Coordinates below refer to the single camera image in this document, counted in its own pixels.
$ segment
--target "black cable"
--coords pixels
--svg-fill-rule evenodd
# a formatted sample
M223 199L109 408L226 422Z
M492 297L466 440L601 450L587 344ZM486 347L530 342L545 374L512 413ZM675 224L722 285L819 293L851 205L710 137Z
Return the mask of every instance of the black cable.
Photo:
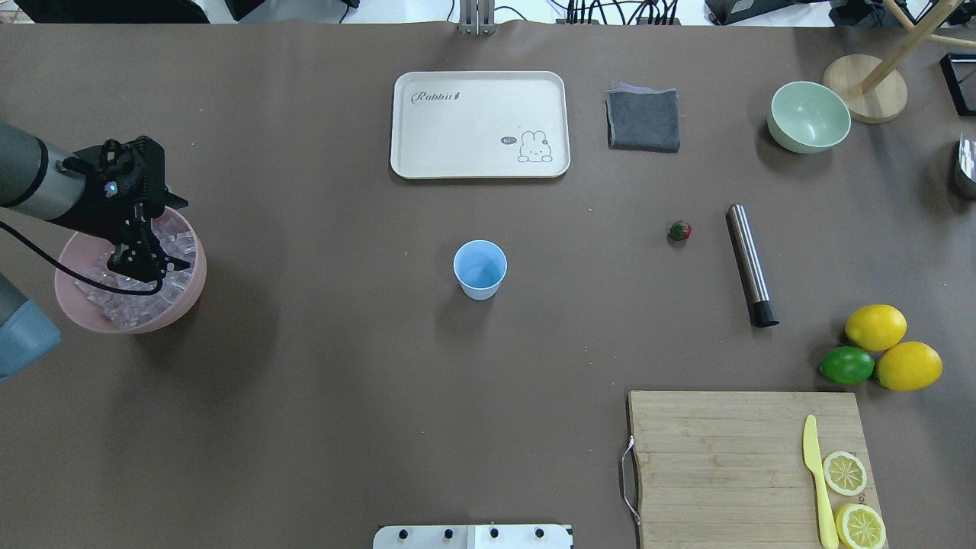
M603 11L603 4L600 4L599 0L593 0L592 3L590 4L591 13L593 11L593 4L596 4L596 7L600 9L600 18L603 20L603 24L609 24L607 23L607 14L606 12Z
M661 11L658 12L658 16L654 18L654 24L668 24L668 11L671 10L671 4L668 3L668 0L661 0L661 4L664 6L664 8L662 8Z
M647 0L610 0L610 1L607 1L607 0L596 0L595 6L597 8L600 8L601 11L603 9L603 6L611 6L611 5L614 6L615 8L617 8L617 11L620 12L620 24L628 24L627 23L627 15L624 14L624 9L621 8L621 6L623 4L644 4L646 2L647 2ZM569 10L568 7L563 6L562 4L556 2L555 0L549 0L549 3L552 4L552 5L555 5L556 7L560 8L562 10L566 10L566 23L568 24L568 23L571 22L572 17L570 16L570 10Z
M640 18L644 17L644 8L650 8L647 10L647 24L654 24L655 15L658 13L658 6L656 3L651 3L651 0L647 0L647 4L640 9L640 15L637 16L637 24L640 24Z
M632 14L630 14L630 19L628 19L627 22L624 24L631 24L634 19L637 19L637 24L640 24L640 15L638 14L644 11L644 8L647 6L647 0L640 0L640 2L637 3L640 4L640 6L638 6L637 9L634 10Z
M529 21L529 20L525 19L525 16L523 16L520 13L518 13L518 10L514 9L512 6L499 6L498 8L495 8L495 11L496 12L499 11L499 10L512 10L513 12L515 12L515 14L517 16L521 17L523 21Z
M618 2L617 0L614 0L613 5L617 7L617 12L620 13L620 23L624 24L624 8L620 7L620 2Z
M90 278L88 278L86 276L83 276L81 274L78 274L75 271L72 271L71 269L69 269L68 267L65 267L57 259L51 257L50 255L48 255L47 252L45 252L40 247L38 247L37 244L31 242L26 236L24 236L23 234L20 234L16 229L14 229L13 227L7 225L6 223L4 223L2 221L0 221L0 229L3 229L4 231L9 232L14 238L16 238L17 240L19 240L23 245L27 246L34 253L36 253L37 255L41 256L44 259L44 261L47 261L51 265L54 265L62 273L66 274L66 275L69 275L69 276L71 276L73 278L76 278L78 280L81 280L82 282L85 282L86 284L88 284L90 286L95 286L99 290L104 290L106 292L111 292L111 293L114 293L114 294L122 294L122 295L156 295L157 293L159 293L160 290L163 289L163 279L162 278L159 278L158 280L156 280L156 287L153 288L153 289L151 289L151 290L123 290L122 288L113 288L111 286L106 286L105 284L102 284L101 282L95 282L94 280L92 280L92 279L90 279Z
M918 22L921 21L922 18L927 16L928 13L931 12L932 8L934 7L935 7L935 2L933 2L932 0L928 0L928 4L926 4L925 7L922 8L922 10L918 13L918 17L915 18L914 23L918 24Z
M647 10L647 24L657 24L658 13L660 11L658 9L657 0L653 2L651 0L648 0L647 7L650 8L649 10Z

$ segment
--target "pink bowl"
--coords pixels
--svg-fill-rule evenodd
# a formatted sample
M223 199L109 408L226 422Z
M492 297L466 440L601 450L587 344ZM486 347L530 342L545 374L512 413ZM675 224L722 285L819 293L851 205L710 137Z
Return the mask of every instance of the pink bowl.
M64 314L75 324L83 328L88 328L98 333L114 334L151 332L168 326L185 315L193 307L193 304L196 303L197 298L200 297L200 292L203 291L203 283L207 279L207 257L203 254L203 245L200 243L200 239L186 218L176 210L166 208L166 211L163 212L163 215L159 219L165 220L169 217L175 217L183 222L190 233L193 234L193 240L196 243L196 260L193 263L193 274L186 284L186 290L183 291L183 294L180 295L176 303L171 305L166 311L163 311L158 317L138 326L125 329L117 328L105 316L102 307L85 298L85 294L74 284L74 278L61 271L55 271L55 295L58 297L58 304L61 305L61 310L64 311ZM100 257L113 248L112 243L107 240L76 232L64 246L59 261L77 273L84 273L92 266L95 258Z

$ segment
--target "plastic knife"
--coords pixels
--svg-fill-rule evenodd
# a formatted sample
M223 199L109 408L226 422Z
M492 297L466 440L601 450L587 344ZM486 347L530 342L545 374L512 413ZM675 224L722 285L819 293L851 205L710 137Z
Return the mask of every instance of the plastic knife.
M820 544L824 549L837 549L837 528L831 501L824 481L824 465L820 462L820 441L817 440L817 418L806 416L803 425L803 463L813 473L813 485L817 488L817 524L820 527Z

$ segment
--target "lemon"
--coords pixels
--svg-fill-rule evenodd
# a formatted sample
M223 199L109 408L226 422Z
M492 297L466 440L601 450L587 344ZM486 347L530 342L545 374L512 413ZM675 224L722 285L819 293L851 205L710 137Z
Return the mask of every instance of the lemon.
M868 472L854 454L836 451L824 459L824 480L841 495L857 495L868 485Z
M840 541L850 549L881 549L887 538L881 516L860 503L841 505L834 523Z
M847 319L844 333L851 343L865 351L877 352L894 347L905 337L909 325L902 312L890 305L868 305Z
M893 391L914 391L935 383L942 375L942 359L934 349L906 341L888 349L877 360L878 383Z

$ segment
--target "wooden cutting board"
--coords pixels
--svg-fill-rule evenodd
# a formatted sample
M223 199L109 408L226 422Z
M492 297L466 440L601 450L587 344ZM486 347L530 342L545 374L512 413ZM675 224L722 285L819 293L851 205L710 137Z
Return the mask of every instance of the wooden cutting board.
M848 451L868 471L859 496L828 488L832 509L864 503L884 518L852 394L633 391L629 406L642 549L819 548L807 414L822 457Z

